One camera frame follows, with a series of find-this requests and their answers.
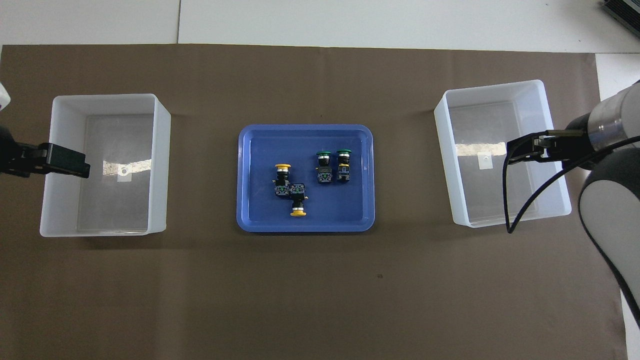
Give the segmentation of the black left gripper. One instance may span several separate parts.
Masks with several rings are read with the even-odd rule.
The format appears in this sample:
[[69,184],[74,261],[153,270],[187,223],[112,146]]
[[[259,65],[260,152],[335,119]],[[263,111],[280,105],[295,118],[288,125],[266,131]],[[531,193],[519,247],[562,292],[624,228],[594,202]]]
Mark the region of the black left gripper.
[[[42,152],[41,168],[37,159]],[[16,142],[9,129],[0,125],[0,174],[29,178],[31,174],[64,174],[90,177],[86,155],[54,143],[30,145]]]

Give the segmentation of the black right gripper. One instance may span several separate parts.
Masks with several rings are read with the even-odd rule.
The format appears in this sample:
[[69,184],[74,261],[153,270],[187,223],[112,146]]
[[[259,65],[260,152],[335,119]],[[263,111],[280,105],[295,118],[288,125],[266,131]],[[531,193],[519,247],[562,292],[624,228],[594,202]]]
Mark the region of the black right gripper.
[[[590,114],[583,114],[562,130],[547,130],[545,135],[525,135],[507,142],[507,164],[520,162],[562,162],[569,163],[595,152],[589,138]],[[549,139],[550,146],[544,144]]]

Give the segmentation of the green push button switch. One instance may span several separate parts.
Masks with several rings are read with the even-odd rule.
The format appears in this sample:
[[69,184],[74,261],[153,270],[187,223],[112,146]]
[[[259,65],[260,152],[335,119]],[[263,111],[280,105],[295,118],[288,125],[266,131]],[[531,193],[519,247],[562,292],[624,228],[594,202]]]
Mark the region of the green push button switch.
[[316,152],[318,166],[315,168],[317,171],[317,182],[319,184],[329,184],[333,182],[333,169],[330,165],[331,152],[320,151]]
[[338,149],[337,154],[337,180],[342,183],[347,183],[351,178],[351,154],[352,150],[349,148]]

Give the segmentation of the yellow push button switch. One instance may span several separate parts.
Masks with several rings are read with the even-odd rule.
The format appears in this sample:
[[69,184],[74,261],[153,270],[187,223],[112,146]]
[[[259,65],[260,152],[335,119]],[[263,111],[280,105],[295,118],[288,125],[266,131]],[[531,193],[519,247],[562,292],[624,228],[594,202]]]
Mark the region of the yellow push button switch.
[[288,198],[290,196],[290,164],[275,164],[276,179],[272,180],[274,184],[274,194],[279,198]]
[[308,199],[308,196],[306,196],[306,185],[304,183],[290,183],[288,191],[292,201],[290,216],[305,217],[307,213],[304,207],[304,201]]

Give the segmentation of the translucent white plastic box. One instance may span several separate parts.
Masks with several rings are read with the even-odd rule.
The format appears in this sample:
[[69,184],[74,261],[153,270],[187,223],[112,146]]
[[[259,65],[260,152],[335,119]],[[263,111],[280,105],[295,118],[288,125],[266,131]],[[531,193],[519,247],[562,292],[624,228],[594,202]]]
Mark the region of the translucent white plastic box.
[[88,178],[45,177],[44,237],[143,236],[167,227],[171,115],[152,93],[60,95],[49,141],[80,152]]
[[[470,228],[505,225],[502,171],[506,144],[554,128],[541,80],[448,89],[434,109],[453,221]],[[493,168],[480,170],[478,152],[491,152]],[[560,162],[519,162],[507,169],[510,221]],[[564,177],[526,210],[521,221],[569,215],[572,205]]]

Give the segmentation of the grey ribbed device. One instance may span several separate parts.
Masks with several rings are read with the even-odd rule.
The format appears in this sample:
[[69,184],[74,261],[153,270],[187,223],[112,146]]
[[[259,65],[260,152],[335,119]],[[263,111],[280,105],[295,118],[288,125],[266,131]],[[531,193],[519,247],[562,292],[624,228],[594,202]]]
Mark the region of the grey ribbed device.
[[627,30],[640,34],[640,0],[604,0],[602,7]]

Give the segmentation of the blue plastic tray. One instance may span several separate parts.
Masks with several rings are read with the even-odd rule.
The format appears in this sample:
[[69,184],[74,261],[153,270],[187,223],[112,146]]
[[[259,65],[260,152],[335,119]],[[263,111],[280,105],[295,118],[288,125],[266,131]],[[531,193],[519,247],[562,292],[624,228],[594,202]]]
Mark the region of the blue plastic tray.
[[[350,179],[317,180],[318,152],[350,150]],[[291,183],[305,186],[304,216],[275,193],[277,165],[290,165]],[[375,221],[374,137],[361,124],[252,124],[238,136],[237,223],[255,233],[361,232]]]

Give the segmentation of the brown table mat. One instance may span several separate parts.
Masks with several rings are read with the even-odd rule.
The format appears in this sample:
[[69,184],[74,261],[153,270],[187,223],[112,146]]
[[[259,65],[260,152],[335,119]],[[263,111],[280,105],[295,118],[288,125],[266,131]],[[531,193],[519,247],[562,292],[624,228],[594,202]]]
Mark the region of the brown table mat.
[[[153,93],[171,113],[167,228],[45,238],[44,179],[0,175],[0,360],[627,360],[621,296],[576,212],[454,224],[434,107],[539,79],[557,127],[601,99],[593,54],[224,45],[4,46],[0,112],[49,137],[56,96]],[[252,234],[247,125],[364,125],[375,221]]]

